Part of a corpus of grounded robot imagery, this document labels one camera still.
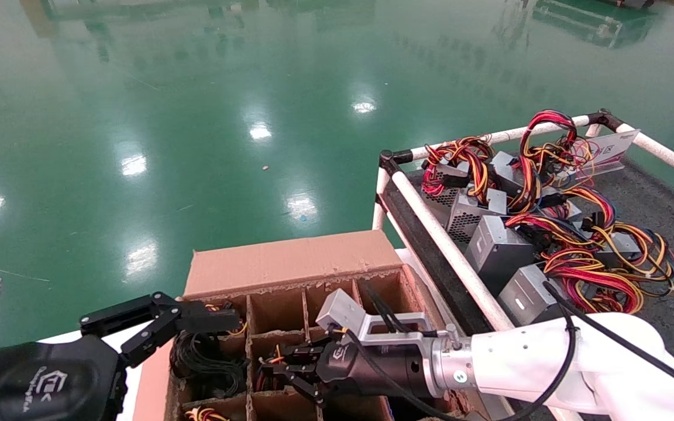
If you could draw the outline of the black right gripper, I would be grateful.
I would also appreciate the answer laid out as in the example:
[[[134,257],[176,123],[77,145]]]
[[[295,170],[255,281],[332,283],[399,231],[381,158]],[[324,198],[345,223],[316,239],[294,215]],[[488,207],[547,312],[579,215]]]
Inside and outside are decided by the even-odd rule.
[[[434,398],[424,367],[428,356],[419,346],[367,346],[364,350],[361,354],[354,342],[340,344],[323,338],[318,344],[283,347],[281,364],[264,364],[262,371],[315,405],[325,405],[334,395],[401,397],[403,390],[418,399]]]

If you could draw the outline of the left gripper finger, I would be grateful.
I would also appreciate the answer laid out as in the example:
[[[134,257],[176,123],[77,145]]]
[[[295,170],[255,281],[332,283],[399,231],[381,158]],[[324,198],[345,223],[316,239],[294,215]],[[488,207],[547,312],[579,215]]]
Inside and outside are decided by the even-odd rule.
[[[180,333],[219,334],[241,328],[235,309],[211,311],[200,301],[151,301],[141,313],[150,323],[121,344],[121,360],[136,368]]]

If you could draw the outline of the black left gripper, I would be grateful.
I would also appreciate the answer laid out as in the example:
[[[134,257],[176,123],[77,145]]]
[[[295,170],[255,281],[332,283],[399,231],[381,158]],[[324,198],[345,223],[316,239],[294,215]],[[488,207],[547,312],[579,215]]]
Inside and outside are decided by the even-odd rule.
[[[105,337],[160,316],[155,292],[80,319],[83,336]],[[99,338],[0,347],[0,420],[115,420],[123,411],[126,366]]]

